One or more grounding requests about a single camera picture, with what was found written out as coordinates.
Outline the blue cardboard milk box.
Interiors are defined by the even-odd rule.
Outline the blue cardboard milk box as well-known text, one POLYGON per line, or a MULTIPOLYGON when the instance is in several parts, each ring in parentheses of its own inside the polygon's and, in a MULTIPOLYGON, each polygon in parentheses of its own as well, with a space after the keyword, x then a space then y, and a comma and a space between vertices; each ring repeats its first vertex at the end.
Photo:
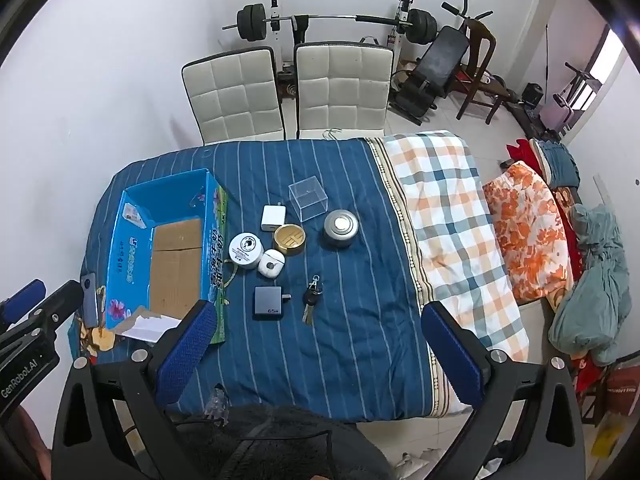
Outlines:
POLYGON ((227 202, 227 192, 205 168, 122 192, 107 260, 107 330, 157 342, 194 304, 207 300, 216 318, 210 342, 226 340, 227 202))

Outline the white cream jar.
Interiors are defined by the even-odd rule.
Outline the white cream jar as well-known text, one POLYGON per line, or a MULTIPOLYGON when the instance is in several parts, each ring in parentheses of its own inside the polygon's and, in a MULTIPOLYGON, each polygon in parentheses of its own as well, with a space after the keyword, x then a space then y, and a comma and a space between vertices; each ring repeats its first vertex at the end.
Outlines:
POLYGON ((228 254, 230 260, 239 268, 252 270, 258 266, 264 246, 260 238, 253 233, 245 232, 235 235, 230 240, 228 254))

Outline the grey 65w charger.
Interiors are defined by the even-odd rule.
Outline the grey 65w charger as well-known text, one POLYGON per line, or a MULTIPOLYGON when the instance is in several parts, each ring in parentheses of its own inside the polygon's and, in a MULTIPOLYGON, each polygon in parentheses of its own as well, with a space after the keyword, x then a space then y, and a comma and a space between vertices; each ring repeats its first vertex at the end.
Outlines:
POLYGON ((254 290, 253 318, 255 320, 280 320, 283 306, 291 295, 280 286, 258 286, 254 290))

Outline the white earbuds case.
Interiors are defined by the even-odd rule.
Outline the white earbuds case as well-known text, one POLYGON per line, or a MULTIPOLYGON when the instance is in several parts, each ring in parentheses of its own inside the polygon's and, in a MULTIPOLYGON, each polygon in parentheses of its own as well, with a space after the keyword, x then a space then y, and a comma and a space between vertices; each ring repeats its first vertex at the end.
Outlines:
POLYGON ((257 271, 265 278, 275 280, 282 272, 285 265, 285 255, 277 249, 268 249, 260 258, 257 271))

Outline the white usb charger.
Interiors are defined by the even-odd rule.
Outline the white usb charger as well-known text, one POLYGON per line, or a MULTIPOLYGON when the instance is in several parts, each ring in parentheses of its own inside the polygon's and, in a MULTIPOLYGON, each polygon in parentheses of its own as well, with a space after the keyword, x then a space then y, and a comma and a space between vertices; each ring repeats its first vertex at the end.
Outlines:
POLYGON ((262 208, 262 220, 260 228, 264 232, 274 232, 285 224, 286 208, 281 204, 265 205, 262 208))

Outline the gold round tin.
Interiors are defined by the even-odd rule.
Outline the gold round tin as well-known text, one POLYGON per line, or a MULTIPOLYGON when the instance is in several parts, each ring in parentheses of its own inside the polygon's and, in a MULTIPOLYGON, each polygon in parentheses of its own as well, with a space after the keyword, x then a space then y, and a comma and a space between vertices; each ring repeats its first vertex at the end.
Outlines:
POLYGON ((304 250, 306 233, 301 226, 288 223, 273 232, 273 248, 285 256, 294 256, 304 250))

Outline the clear acrylic box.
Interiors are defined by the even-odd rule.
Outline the clear acrylic box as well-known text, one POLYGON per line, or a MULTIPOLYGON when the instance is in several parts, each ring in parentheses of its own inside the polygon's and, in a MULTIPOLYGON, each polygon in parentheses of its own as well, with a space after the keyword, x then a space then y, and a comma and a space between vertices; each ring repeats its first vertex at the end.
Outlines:
POLYGON ((328 211, 328 196, 316 176, 290 184, 288 195, 294 212, 302 223, 328 211))

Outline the silver round tin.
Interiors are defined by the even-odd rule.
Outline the silver round tin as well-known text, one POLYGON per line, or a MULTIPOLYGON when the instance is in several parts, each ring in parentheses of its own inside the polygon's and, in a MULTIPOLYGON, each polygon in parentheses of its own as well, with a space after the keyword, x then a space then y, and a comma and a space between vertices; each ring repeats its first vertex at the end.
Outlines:
POLYGON ((349 210, 334 209, 323 222, 323 236, 326 242, 337 248, 350 246, 359 232, 359 220, 349 210))

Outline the black fuzzy sleeve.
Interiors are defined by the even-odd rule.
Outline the black fuzzy sleeve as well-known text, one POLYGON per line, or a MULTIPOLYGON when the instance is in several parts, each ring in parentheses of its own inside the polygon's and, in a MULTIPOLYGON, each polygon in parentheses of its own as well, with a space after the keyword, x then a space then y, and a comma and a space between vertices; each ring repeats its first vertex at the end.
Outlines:
POLYGON ((243 405, 222 422, 191 416, 178 436, 206 479, 391 479, 384 454, 351 422, 294 406, 243 405))

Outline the teal crumpled cloth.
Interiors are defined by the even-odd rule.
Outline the teal crumpled cloth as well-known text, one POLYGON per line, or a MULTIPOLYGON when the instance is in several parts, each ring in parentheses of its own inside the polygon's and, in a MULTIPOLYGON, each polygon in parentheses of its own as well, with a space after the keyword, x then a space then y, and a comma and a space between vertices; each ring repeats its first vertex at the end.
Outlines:
POLYGON ((620 227, 605 204, 570 211, 582 276, 563 298, 548 331, 550 344, 571 356, 589 353, 599 366, 620 356, 617 338, 632 307, 630 275, 620 227))

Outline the plaid orange blue blanket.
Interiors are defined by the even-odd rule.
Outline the plaid orange blue blanket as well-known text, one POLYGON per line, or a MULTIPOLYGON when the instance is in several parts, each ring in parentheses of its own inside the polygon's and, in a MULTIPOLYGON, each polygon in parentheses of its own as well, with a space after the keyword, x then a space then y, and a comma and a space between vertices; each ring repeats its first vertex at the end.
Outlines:
POLYGON ((418 306, 440 302, 486 348, 527 361, 529 339, 465 140, 436 130, 367 144, 398 222, 418 306))

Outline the orange floral pillow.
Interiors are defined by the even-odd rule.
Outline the orange floral pillow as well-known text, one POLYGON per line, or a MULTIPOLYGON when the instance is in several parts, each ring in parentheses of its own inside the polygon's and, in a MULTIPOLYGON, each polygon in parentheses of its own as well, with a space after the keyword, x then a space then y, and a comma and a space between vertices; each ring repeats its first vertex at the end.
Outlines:
POLYGON ((518 304, 559 307, 574 285, 559 206, 542 177, 514 162, 483 186, 506 273, 518 304))

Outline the black key bunch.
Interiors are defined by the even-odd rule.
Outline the black key bunch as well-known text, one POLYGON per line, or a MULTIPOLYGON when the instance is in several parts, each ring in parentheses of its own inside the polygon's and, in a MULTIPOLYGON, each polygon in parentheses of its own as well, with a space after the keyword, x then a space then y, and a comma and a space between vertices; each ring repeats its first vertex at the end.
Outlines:
POLYGON ((303 294, 304 312, 303 322, 306 325, 312 324, 312 315, 314 314, 314 307, 318 304, 322 296, 322 290, 320 286, 320 276, 314 275, 307 285, 307 288, 303 294))

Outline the blue striped bed cover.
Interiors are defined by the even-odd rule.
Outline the blue striped bed cover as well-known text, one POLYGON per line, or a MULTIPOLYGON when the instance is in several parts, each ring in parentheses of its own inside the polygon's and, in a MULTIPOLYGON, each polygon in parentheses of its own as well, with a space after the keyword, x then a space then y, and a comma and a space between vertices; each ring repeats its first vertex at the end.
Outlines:
POLYGON ((350 246, 336 249, 324 239, 321 218, 304 223, 304 250, 276 279, 291 295, 280 320, 253 318, 254 290, 265 284, 260 274, 227 270, 226 340, 207 350, 176 409, 200 414, 213 388, 223 386, 235 405, 296 405, 344 422, 445 414, 446 388, 421 332, 407 252, 363 140, 227 142, 133 162, 96 206, 82 272, 105 287, 126 188, 203 168, 227 192, 228 236, 258 233, 262 208, 287 204, 288 186, 312 176, 331 208, 356 214, 360 230, 350 246), (322 296, 306 325, 303 294, 316 274, 322 296))

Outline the left white padded chair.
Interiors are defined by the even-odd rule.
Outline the left white padded chair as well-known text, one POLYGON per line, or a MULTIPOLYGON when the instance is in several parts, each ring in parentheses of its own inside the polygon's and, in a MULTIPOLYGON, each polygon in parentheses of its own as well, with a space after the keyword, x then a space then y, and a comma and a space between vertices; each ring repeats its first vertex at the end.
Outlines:
POLYGON ((276 63, 270 47, 227 51, 190 62, 181 78, 205 145, 285 138, 276 63))

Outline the white padded chair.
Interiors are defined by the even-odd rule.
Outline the white padded chair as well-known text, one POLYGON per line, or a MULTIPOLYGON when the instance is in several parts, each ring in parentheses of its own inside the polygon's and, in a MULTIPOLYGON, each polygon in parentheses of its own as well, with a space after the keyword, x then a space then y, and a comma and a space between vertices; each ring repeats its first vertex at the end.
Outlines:
POLYGON ((227 51, 190 62, 181 78, 205 145, 285 138, 276 63, 270 47, 227 51))
POLYGON ((392 50, 364 42, 296 46, 296 136, 382 133, 393 62, 392 50))

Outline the folded blue jeans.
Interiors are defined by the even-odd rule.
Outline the folded blue jeans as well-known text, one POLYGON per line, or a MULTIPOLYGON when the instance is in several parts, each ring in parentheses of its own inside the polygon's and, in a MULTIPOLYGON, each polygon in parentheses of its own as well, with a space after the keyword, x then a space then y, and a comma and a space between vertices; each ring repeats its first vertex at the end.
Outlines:
POLYGON ((532 139, 529 145, 537 159, 542 178, 549 188, 578 188, 579 170, 574 157, 564 144, 532 139))

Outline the barbell with black plates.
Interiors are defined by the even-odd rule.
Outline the barbell with black plates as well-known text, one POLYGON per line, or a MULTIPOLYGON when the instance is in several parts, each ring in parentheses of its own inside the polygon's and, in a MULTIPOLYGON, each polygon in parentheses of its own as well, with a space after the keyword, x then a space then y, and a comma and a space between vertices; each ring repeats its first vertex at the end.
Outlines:
POLYGON ((433 15, 420 9, 410 9, 404 20, 363 14, 296 14, 268 18, 266 9, 261 3, 244 6, 236 14, 235 23, 226 25, 222 29, 236 29, 239 36, 246 41, 262 41, 266 39, 267 25, 271 23, 290 22, 292 29, 302 32, 309 21, 327 20, 395 27, 413 44, 429 44, 438 34, 437 22, 433 15))

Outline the right white padded chair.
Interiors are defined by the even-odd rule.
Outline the right white padded chair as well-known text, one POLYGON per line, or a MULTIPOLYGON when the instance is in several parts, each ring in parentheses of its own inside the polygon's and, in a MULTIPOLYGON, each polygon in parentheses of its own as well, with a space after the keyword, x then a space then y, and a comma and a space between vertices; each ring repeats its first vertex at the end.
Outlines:
POLYGON ((296 46, 296 136, 382 133, 393 62, 392 50, 364 42, 296 46))

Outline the black weight bench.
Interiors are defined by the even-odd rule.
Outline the black weight bench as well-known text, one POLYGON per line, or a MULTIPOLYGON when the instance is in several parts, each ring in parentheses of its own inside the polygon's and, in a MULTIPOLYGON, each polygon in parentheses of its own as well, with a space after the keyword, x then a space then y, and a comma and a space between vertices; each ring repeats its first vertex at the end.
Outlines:
POLYGON ((450 79, 469 47, 459 29, 445 26, 425 51, 408 78, 390 95, 390 109, 420 126, 422 117, 444 98, 450 79))

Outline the dark wooden chair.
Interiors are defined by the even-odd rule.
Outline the dark wooden chair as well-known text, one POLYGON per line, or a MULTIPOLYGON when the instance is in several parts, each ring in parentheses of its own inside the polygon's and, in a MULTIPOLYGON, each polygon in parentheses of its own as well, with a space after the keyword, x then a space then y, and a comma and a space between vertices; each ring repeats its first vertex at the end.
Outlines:
POLYGON ((442 8, 462 19, 458 31, 465 36, 469 44, 468 62, 460 62, 448 81, 449 91, 464 94, 464 100, 456 118, 460 120, 473 104, 488 108, 485 124, 489 125, 499 107, 510 99, 510 92, 503 79, 488 72, 489 62, 497 47, 497 39, 484 24, 484 19, 491 16, 494 11, 487 10, 471 16, 469 0, 463 0, 461 9, 446 1, 442 3, 442 8))

